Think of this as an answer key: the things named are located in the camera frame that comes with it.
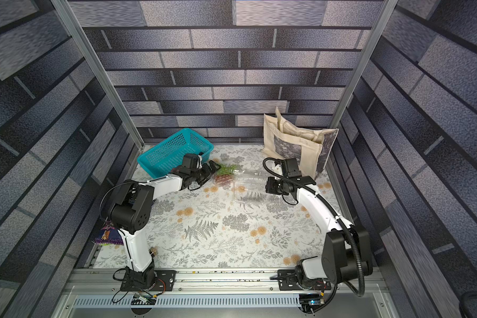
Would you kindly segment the teal plastic basket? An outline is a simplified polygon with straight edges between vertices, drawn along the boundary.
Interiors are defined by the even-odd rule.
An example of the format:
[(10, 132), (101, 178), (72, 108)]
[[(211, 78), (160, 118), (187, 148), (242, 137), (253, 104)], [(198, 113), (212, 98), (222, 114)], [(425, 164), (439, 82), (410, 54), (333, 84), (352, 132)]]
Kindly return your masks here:
[(140, 167), (153, 179), (167, 175), (182, 163), (184, 155), (198, 154), (209, 160), (214, 146), (199, 133), (184, 128), (152, 147), (137, 159)]

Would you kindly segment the red grape bunch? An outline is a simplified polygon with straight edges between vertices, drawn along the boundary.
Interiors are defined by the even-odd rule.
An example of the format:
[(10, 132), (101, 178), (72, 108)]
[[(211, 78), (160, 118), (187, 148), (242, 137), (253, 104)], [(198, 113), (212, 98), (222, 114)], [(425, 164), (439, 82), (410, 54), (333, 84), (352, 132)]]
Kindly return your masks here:
[(232, 175), (214, 176), (214, 183), (218, 187), (230, 186), (234, 183), (234, 177)]

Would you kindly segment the green grape bunch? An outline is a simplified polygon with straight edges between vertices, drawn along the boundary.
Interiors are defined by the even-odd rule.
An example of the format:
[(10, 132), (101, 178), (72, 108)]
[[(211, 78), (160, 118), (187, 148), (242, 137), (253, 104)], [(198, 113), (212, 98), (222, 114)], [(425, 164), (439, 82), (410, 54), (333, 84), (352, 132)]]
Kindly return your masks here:
[(221, 168), (218, 169), (218, 171), (215, 173), (216, 176), (228, 176), (228, 175), (234, 175), (235, 172), (239, 171), (240, 166), (237, 166), (235, 164), (231, 165), (221, 165)]

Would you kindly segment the clear clamshell container front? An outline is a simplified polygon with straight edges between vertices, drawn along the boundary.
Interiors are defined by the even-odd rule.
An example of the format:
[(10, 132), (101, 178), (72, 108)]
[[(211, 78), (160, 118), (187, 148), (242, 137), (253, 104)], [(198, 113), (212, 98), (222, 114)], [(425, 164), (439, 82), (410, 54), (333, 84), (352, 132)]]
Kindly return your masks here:
[(217, 187), (226, 187), (234, 183), (235, 174), (240, 171), (241, 167), (236, 164), (220, 165), (218, 171), (213, 175), (213, 183)]

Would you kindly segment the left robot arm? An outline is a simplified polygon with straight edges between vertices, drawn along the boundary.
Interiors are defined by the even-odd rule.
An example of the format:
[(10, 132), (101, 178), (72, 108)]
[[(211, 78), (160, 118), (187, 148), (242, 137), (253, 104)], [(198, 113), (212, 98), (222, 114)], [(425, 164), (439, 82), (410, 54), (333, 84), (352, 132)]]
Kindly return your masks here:
[(121, 290), (149, 291), (160, 282), (144, 230), (154, 201), (166, 194), (190, 189), (194, 182), (202, 186), (220, 169), (221, 165), (212, 160), (204, 162), (198, 154), (185, 154), (182, 164), (163, 177), (147, 182), (127, 180), (112, 188), (117, 193), (105, 218), (118, 230), (127, 253)]

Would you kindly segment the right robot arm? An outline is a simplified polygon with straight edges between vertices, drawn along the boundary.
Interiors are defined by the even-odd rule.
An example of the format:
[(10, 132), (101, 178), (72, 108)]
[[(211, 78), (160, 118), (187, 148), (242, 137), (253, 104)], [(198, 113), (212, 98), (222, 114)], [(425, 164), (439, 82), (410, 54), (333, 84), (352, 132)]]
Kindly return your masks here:
[(295, 267), (295, 277), (302, 288), (328, 280), (343, 283), (355, 295), (365, 294), (365, 277), (372, 274), (372, 252), (367, 230), (344, 218), (321, 194), (315, 180), (304, 176), (295, 158), (266, 158), (263, 168), (270, 176), (266, 193), (291, 196), (310, 213), (324, 236), (319, 257), (306, 258)]

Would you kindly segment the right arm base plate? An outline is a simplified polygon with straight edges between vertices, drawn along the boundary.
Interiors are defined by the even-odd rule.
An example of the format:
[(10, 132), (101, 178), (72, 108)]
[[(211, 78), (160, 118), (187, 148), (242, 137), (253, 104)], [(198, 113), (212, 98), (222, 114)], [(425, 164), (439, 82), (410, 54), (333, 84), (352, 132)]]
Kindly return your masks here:
[(270, 278), (278, 281), (281, 291), (330, 291), (331, 282), (324, 278), (311, 279), (304, 274), (298, 273), (295, 269), (279, 269), (277, 275)]

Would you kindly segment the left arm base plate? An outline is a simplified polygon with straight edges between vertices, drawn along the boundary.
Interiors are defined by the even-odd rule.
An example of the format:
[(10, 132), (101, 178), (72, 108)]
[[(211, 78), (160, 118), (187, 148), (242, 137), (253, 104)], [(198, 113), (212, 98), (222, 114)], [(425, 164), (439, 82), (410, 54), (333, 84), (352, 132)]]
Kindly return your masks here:
[(175, 270), (146, 270), (145, 272), (135, 272), (129, 268), (125, 268), (125, 275), (121, 281), (120, 290), (122, 292), (172, 291), (176, 273)]

